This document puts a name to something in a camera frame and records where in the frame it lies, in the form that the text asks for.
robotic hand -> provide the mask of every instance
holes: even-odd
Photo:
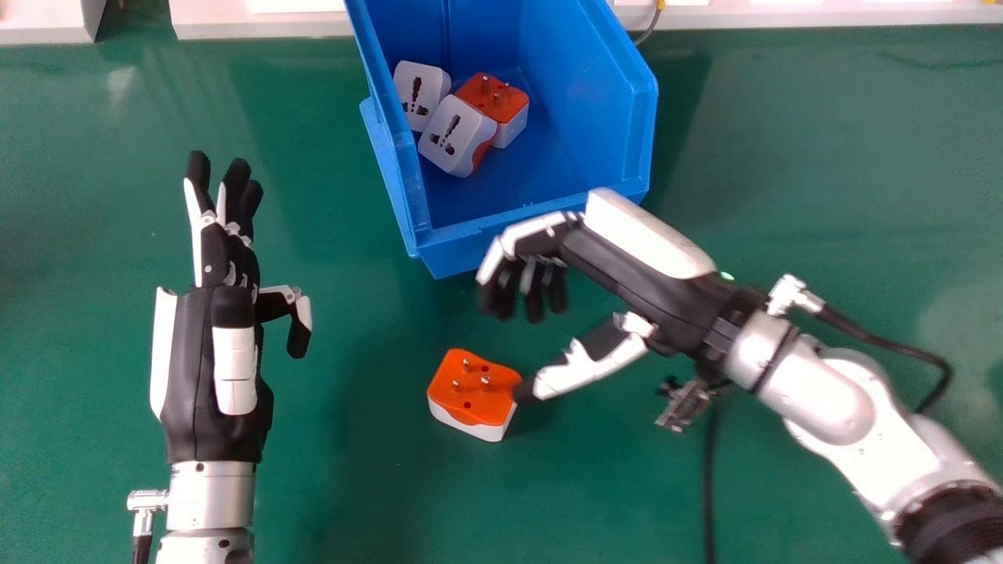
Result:
[[[902,409],[888,378],[864,354],[828,348],[785,319],[791,307],[852,336],[944,371],[922,413],[943,393],[950,366],[872,335],[786,275],[767,295],[721,277],[713,261],[657,218],[609,190],[584,214],[555,213],[498,236],[477,272],[478,307],[511,317],[520,293],[531,321],[567,307],[561,270],[573,267],[630,307],[573,339],[517,390],[525,403],[604,378],[649,350],[686,354],[697,377],[672,388],[657,425],[681,432],[726,383],[783,417],[793,438],[851,483],[891,544],[913,562],[1003,562],[1003,491],[951,435]]]
[[[184,191],[192,224],[195,284],[178,296],[156,290],[149,404],[162,424],[168,491],[129,494],[132,562],[145,564],[152,519],[166,511],[157,564],[249,564],[255,471],[272,428],[274,396],[261,377],[263,323],[292,316],[287,350],[307,351],[310,299],[299,288],[261,288],[252,250],[262,189],[247,162],[233,162],[214,207],[210,163],[189,158]]]

white plug adapter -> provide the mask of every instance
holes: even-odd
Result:
[[[497,121],[449,94],[425,126],[418,153],[444,172],[465,179],[480,166],[497,130]]]
[[[437,66],[402,60],[393,70],[393,85],[397,87],[407,124],[420,133],[452,88],[452,78]]]

power plug adapter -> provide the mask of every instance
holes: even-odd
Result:
[[[407,124],[420,133],[452,89],[452,78],[437,66],[402,60],[393,70],[393,85],[397,87]]]
[[[523,90],[483,72],[473,75],[456,97],[498,122],[492,147],[505,149],[526,129],[530,118],[530,96]]]
[[[497,129],[496,121],[449,94],[425,126],[418,153],[444,172],[465,179],[480,166]]]

blue plastic bin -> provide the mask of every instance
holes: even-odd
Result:
[[[407,254],[435,278],[475,269],[507,226],[648,192],[658,86],[605,0],[347,0],[371,96],[361,104]],[[530,122],[469,178],[419,159],[391,73],[488,72],[530,94]]]

